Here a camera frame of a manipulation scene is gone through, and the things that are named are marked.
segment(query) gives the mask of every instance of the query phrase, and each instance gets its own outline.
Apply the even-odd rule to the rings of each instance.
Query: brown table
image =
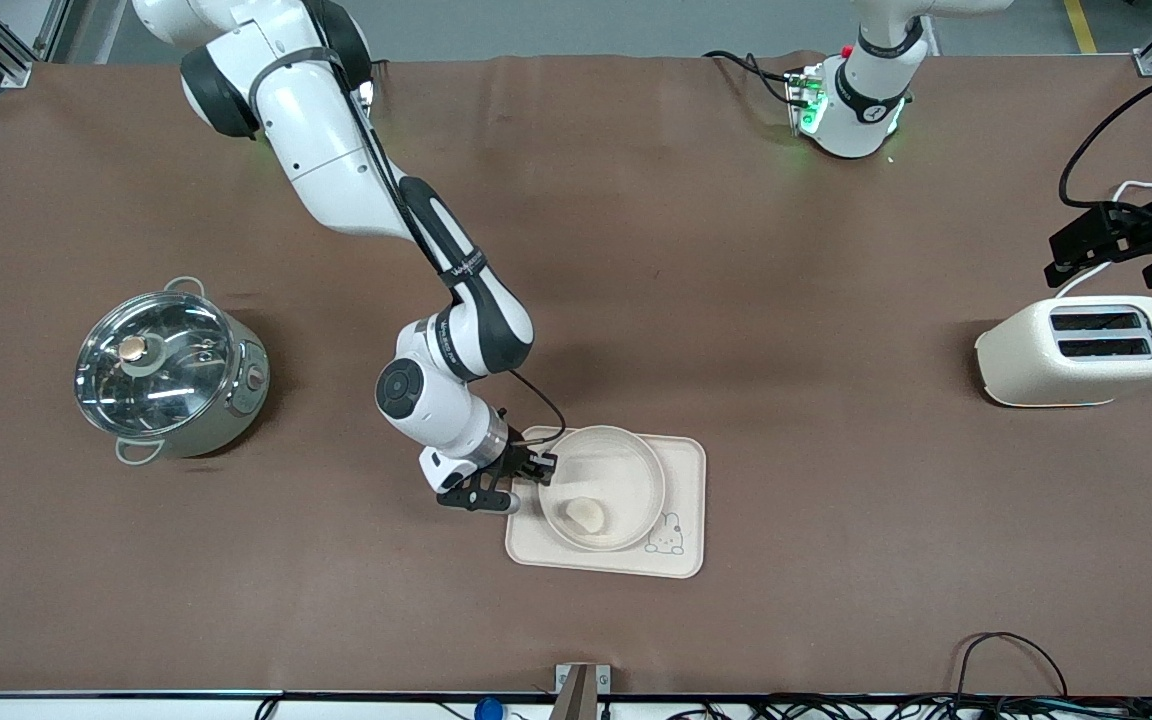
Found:
[[[783,67],[787,61],[770,63]],[[969,634],[1076,694],[1152,694],[1152,389],[990,406],[970,344],[1046,296],[1061,164],[1140,85],[1124,56],[933,59],[877,156],[827,158],[708,60],[391,65],[376,120],[524,300],[576,425],[708,450],[698,577],[525,568],[435,506],[371,387],[444,288],[317,227],[169,67],[35,69],[0,100],[0,688],[931,691]],[[1074,183],[1152,179],[1152,99]],[[1143,291],[1138,266],[1087,288]],[[78,342],[166,279],[262,334],[273,395],[219,456],[121,467]],[[479,393],[548,423],[511,379]],[[969,689],[1049,692],[986,646]]]

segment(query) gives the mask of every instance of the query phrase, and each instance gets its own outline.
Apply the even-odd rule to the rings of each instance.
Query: white food piece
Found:
[[[592,497],[575,498],[563,507],[563,515],[585,530],[588,536],[599,533],[607,525],[607,511]]]

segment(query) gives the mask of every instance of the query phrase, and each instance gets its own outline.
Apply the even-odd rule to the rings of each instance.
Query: white robotic arm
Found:
[[[799,132],[840,158],[863,158],[896,131],[905,92],[929,43],[920,15],[973,17],[1005,10],[1011,0],[852,0],[861,31],[850,55],[833,55],[791,78]]]
[[[452,291],[440,313],[407,325],[376,384],[376,404],[425,446],[420,470],[439,502],[513,511],[500,477],[548,482],[554,458],[521,442],[467,384],[522,364],[526,310],[422,179],[385,154],[369,118],[371,59],[355,20],[328,0],[132,0],[174,45],[205,41],[180,63],[189,105],[233,137],[265,132],[317,222],[411,240]],[[480,475],[493,487],[480,486]]]

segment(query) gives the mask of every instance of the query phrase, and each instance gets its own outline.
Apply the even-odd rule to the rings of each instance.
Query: white toaster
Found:
[[[1152,297],[1044,300],[977,338],[984,389],[1015,407],[1102,406],[1152,382]]]

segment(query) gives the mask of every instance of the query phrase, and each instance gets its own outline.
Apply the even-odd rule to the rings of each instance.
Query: white bowl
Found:
[[[652,446],[628,430],[594,425],[563,435],[550,452],[558,469],[538,488],[540,509],[558,537],[581,550],[609,552],[641,541],[664,508],[664,467]],[[590,498],[602,528],[590,533],[568,518],[567,503]]]

